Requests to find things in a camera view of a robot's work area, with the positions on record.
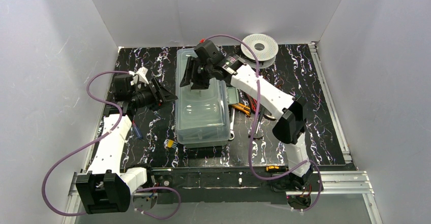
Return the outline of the orange utility knife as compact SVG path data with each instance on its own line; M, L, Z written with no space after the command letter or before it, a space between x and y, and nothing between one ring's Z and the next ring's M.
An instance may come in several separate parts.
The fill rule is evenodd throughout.
M237 103L237 104L233 104L233 105L231 105L231 106L232 106L234 109L239 110L239 111L241 111L242 113L244 113L247 117L250 117L250 115L251 115L251 113L252 113L251 109L250 109L248 106L244 105L244 104Z

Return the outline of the green handled screwdriver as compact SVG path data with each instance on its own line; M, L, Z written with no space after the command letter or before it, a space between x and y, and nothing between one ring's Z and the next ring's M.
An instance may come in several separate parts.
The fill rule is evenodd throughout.
M253 133L252 132L249 133L249 138L253 138L254 140L260 140L263 138L263 133L260 131L262 118L263 118L263 115L259 114L255 129Z

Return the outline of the red black utility knife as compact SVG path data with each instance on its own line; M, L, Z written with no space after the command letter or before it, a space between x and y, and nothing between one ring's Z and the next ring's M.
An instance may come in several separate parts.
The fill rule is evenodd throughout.
M249 102L249 108L250 108L251 112L256 113L257 100L252 98L249 94L245 94L245 96Z

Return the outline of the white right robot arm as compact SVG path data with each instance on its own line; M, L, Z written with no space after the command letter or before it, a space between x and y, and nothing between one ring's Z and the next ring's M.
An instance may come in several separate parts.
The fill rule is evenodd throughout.
M202 40L194 47L196 57L187 60L181 87L207 89L215 78L238 88L257 101L276 119L273 135L287 148L286 173L263 180L276 180L285 176L298 186L306 185L313 173L305 145L306 99L293 97L279 90L259 75L259 68L252 68L238 55L224 56L211 40Z

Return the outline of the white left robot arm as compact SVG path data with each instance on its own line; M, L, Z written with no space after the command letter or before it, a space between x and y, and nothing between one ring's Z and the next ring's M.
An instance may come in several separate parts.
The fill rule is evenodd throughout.
M126 72L113 78L113 98L104 111L103 139L87 169L79 175L76 188L87 214L125 212L132 193L147 183L147 168L120 171L121 155L134 116L140 108L156 111L177 96L160 82L147 80L141 72Z

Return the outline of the white filament spool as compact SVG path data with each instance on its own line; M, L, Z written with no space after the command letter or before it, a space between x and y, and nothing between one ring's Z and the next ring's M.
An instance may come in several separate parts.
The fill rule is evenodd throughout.
M264 69L275 63L279 52L276 40L266 34L251 34L242 40L259 60L259 68Z

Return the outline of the small yellow bit holder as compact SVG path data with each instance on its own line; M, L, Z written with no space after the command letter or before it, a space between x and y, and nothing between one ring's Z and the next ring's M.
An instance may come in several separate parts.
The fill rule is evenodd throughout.
M164 146L165 146L165 148L176 149L177 148L177 143L174 140L166 139L164 141Z

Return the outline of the silver combination wrench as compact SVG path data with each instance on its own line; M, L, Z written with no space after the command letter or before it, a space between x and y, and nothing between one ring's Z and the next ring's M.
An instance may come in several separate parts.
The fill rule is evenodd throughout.
M230 107L230 137L228 139L229 141L232 141L235 138L234 118L235 118L235 108L231 106Z

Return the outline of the yellow black screwdriver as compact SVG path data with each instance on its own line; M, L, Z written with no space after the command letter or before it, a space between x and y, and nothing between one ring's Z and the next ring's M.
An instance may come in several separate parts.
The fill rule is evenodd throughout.
M267 166L265 168L265 171L268 173L286 172L288 171L288 168L286 166L271 165L271 166Z

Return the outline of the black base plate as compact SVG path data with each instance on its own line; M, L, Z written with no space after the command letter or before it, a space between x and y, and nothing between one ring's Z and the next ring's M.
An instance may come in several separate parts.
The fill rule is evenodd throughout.
M153 169L144 187L162 186L175 189L138 193L134 200L153 196L157 204L182 203L241 203L263 202L286 204L287 196L310 197L320 189L316 172L303 187L296 187L289 177L264 181L256 178L247 167Z

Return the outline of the aluminium frame rail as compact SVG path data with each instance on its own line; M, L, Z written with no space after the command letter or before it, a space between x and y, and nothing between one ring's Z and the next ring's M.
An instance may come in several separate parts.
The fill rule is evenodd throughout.
M66 223L381 223L366 171L322 167L303 191L263 181L246 167L154 169L156 200L137 193L127 212Z

